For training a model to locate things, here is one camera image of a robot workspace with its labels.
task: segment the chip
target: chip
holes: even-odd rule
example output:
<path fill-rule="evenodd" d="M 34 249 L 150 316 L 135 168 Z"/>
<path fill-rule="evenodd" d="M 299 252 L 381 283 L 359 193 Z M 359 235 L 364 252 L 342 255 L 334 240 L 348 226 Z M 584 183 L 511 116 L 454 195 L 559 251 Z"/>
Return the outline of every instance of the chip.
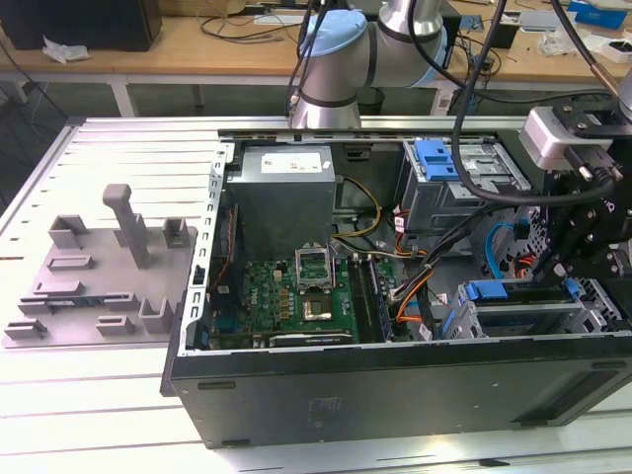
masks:
<path fill-rule="evenodd" d="M 305 293 L 302 297 L 303 321 L 332 319 L 332 296 L 328 293 Z"/>

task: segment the expansion slot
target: expansion slot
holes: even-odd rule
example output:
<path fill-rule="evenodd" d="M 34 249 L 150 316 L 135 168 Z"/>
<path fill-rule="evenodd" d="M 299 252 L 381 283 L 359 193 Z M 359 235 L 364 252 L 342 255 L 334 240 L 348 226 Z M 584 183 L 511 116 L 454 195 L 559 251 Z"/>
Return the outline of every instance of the expansion slot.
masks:
<path fill-rule="evenodd" d="M 375 268 L 370 261 L 348 259 L 348 271 L 354 303 L 355 323 L 362 343 L 383 343 L 390 336 L 390 321 L 384 325 L 386 310 Z"/>

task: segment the motherboard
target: motherboard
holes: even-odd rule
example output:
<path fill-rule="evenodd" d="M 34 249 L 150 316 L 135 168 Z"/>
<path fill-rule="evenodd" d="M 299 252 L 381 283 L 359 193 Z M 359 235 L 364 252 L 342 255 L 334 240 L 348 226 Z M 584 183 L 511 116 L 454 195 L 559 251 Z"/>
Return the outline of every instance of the motherboard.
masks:
<path fill-rule="evenodd" d="M 330 259 L 318 250 L 297 251 L 295 260 L 249 261 L 242 304 L 214 315 L 211 348 L 384 342 L 391 335 L 386 297 L 395 284 L 388 259 Z"/>

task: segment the table leg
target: table leg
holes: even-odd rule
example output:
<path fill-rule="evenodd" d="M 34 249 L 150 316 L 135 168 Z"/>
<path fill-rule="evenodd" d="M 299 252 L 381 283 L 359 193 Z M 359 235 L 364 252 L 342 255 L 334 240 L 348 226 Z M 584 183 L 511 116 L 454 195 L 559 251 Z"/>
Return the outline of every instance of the table leg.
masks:
<path fill-rule="evenodd" d="M 196 105 L 196 109 L 199 107 L 204 107 L 204 95 L 201 91 L 200 84 L 193 84 L 191 86 L 191 92 L 194 94 L 194 104 Z"/>
<path fill-rule="evenodd" d="M 29 98 L 24 93 L 22 83 L 20 82 L 0 82 L 0 87 L 9 97 L 13 98 L 18 104 L 25 104 Z"/>
<path fill-rule="evenodd" d="M 456 89 L 457 87 L 451 83 L 441 84 L 436 88 L 431 116 L 447 116 Z"/>
<path fill-rule="evenodd" d="M 110 83 L 110 87 L 112 87 L 112 92 L 114 93 L 115 99 L 117 100 L 120 116 L 138 117 L 136 104 L 129 95 L 129 90 L 127 89 L 127 81 L 123 79 L 117 79 L 114 82 Z"/>

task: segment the aluminum workbench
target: aluminum workbench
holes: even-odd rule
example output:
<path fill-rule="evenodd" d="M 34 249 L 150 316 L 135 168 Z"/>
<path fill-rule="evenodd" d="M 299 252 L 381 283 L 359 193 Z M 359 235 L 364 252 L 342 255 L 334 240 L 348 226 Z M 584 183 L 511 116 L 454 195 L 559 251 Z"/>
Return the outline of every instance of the aluminum workbench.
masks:
<path fill-rule="evenodd" d="M 365 119 L 373 128 L 446 127 L 452 118 Z M 0 218 L 0 323 L 19 314 L 57 214 L 110 228 L 103 186 L 126 182 L 148 226 L 196 225 L 219 127 L 282 118 L 112 118 L 66 126 Z M 519 118 L 467 126 L 520 127 Z M 630 472 L 632 387 L 564 428 L 208 450 L 178 398 L 158 389 L 166 347 L 0 352 L 0 472 Z"/>

